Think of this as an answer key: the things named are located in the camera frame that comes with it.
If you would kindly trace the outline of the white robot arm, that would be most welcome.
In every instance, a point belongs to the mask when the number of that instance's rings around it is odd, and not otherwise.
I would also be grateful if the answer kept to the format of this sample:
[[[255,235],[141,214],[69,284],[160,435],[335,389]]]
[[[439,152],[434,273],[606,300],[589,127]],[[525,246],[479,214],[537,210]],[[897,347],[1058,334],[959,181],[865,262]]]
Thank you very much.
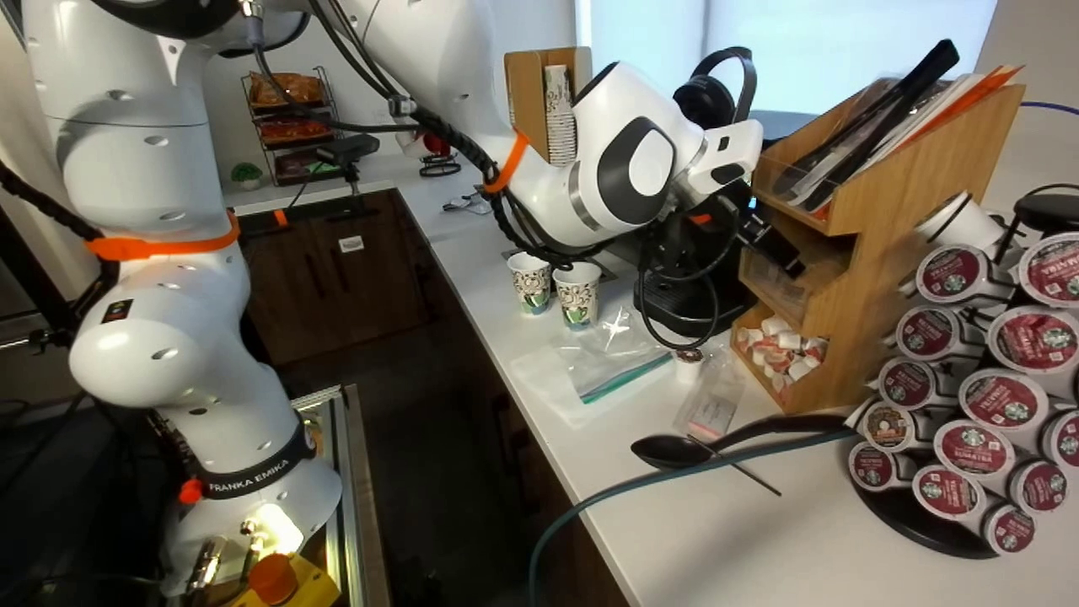
[[[557,168],[491,91],[488,0],[344,2],[344,32],[520,210],[537,257],[584,257],[673,204],[699,206],[761,156],[760,120],[702,127],[611,63],[577,94],[577,152]],[[283,39],[307,12],[303,0],[19,0],[53,166],[90,248],[118,265],[73,334],[71,374],[108,404],[154,410],[203,483],[167,527],[169,597],[192,587],[206,546],[295,552],[340,504],[340,474],[310,455],[276,370],[240,336],[249,273],[203,94],[212,54]]]

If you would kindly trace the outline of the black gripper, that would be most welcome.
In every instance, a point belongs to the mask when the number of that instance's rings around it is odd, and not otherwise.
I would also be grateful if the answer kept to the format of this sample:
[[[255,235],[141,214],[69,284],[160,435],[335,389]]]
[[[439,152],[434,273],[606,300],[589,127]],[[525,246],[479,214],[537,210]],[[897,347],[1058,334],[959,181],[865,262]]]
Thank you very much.
[[[702,204],[705,233],[736,246],[760,246],[785,273],[805,271],[803,253],[784,233],[771,233],[769,217],[760,210],[757,193],[744,181],[732,181]]]

